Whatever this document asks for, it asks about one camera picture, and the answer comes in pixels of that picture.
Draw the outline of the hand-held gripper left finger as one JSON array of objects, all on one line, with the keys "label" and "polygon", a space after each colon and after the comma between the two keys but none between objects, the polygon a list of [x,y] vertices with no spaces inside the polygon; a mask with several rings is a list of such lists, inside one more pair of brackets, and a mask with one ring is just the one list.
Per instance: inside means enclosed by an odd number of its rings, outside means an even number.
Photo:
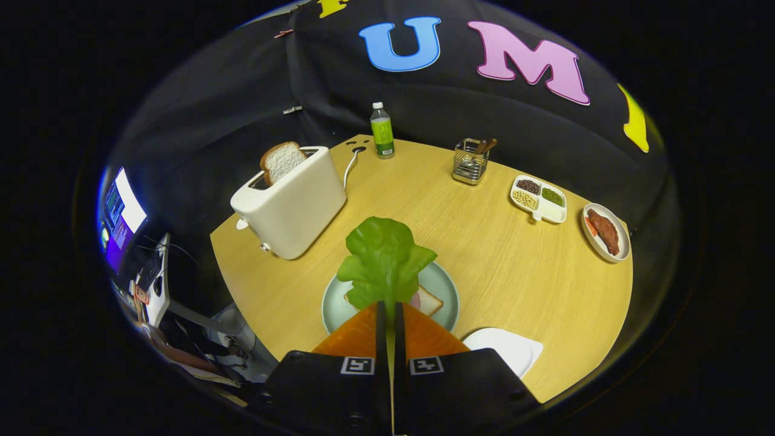
[{"label": "hand-held gripper left finger", "polygon": [[290,351],[263,386],[263,416],[293,435],[391,435],[384,303],[341,326],[362,335],[343,348]]}]

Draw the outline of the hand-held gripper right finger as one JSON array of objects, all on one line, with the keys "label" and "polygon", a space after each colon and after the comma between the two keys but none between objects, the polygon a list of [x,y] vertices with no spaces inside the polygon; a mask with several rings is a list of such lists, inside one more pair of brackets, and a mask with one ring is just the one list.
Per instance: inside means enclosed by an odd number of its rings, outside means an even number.
[{"label": "hand-held gripper right finger", "polygon": [[539,401],[496,349],[465,349],[407,303],[394,323],[396,433],[540,434]]}]

